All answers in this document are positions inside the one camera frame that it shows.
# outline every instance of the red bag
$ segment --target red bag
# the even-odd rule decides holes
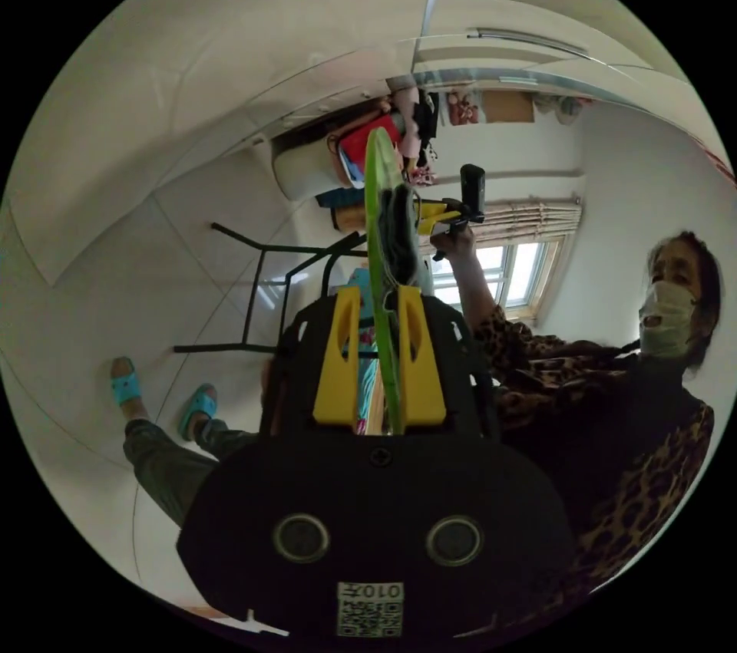
[[[348,132],[340,140],[340,148],[345,155],[355,164],[363,173],[366,164],[366,147],[369,143],[369,134],[374,129],[386,129],[392,143],[399,144],[402,141],[402,135],[392,121],[389,114],[379,116],[374,121],[369,122],[365,126]]]

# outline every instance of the black chair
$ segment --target black chair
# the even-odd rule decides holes
[[[225,226],[221,226],[219,223],[212,223],[210,224],[210,227],[215,229],[216,231],[220,231],[221,233],[224,233],[226,236],[230,236],[231,239],[236,239],[237,241],[240,241],[247,246],[250,246],[252,249],[255,249],[256,251],[260,252],[259,254],[259,261],[256,265],[256,276],[253,279],[253,288],[251,290],[251,296],[248,301],[248,310],[246,311],[246,323],[243,326],[243,337],[240,341],[237,343],[231,343],[231,344],[204,344],[204,345],[178,345],[174,346],[174,353],[176,354],[198,354],[203,353],[207,351],[253,351],[260,354],[275,354],[277,351],[276,346],[262,346],[258,344],[250,344],[248,342],[248,331],[251,326],[251,318],[253,316],[253,304],[256,301],[256,291],[259,288],[259,280],[261,277],[261,270],[263,269],[263,262],[266,258],[266,255],[270,252],[291,252],[294,254],[312,254],[312,256],[307,259],[305,262],[302,262],[302,264],[297,265],[294,267],[294,269],[290,269],[286,275],[284,280],[280,282],[270,282],[271,285],[281,285],[284,287],[284,299],[282,302],[282,312],[281,312],[281,318],[279,320],[279,337],[281,338],[282,333],[284,332],[284,321],[286,318],[286,301],[289,298],[289,288],[292,284],[292,278],[294,275],[299,274],[304,269],[307,269],[311,265],[313,265],[315,262],[319,262],[320,259],[324,259],[327,257],[328,261],[326,263],[325,271],[322,275],[322,290],[321,290],[321,296],[324,298],[328,295],[328,287],[329,287],[329,281],[330,281],[330,273],[332,271],[332,268],[335,266],[335,263],[340,259],[342,256],[354,256],[354,257],[366,257],[368,256],[368,252],[366,251],[355,251],[356,246],[360,246],[361,244],[365,243],[366,241],[366,235],[365,234],[359,234],[359,233],[351,233],[345,238],[341,239],[338,242],[335,242],[331,246],[328,247],[315,247],[315,246],[278,246],[275,244],[259,244],[256,241],[253,241],[253,239],[249,239],[246,236],[241,236],[239,233],[236,233],[235,231],[231,229],[227,229]],[[370,325],[370,323],[362,322],[361,326],[366,327],[367,325]],[[376,358],[377,354],[375,352],[362,352],[360,354],[363,358]]]

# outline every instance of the qr code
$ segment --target qr code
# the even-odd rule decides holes
[[[402,634],[404,585],[338,584],[338,635],[398,638]]]

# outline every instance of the screw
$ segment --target screw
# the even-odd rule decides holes
[[[375,448],[368,457],[372,466],[383,469],[392,462],[392,452],[385,448]]]

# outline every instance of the green board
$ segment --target green board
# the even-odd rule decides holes
[[[366,147],[365,210],[366,243],[368,247],[368,271],[371,277],[371,300],[374,312],[374,332],[378,362],[382,369],[384,396],[388,423],[394,435],[402,432],[399,358],[392,341],[389,313],[384,309],[385,297],[396,290],[385,263],[382,251],[381,195],[383,190],[393,190],[404,184],[399,171],[392,140],[385,129],[374,129],[368,136]],[[415,256],[418,259],[418,285],[424,295],[432,295],[432,277],[417,254],[418,240],[415,239]]]

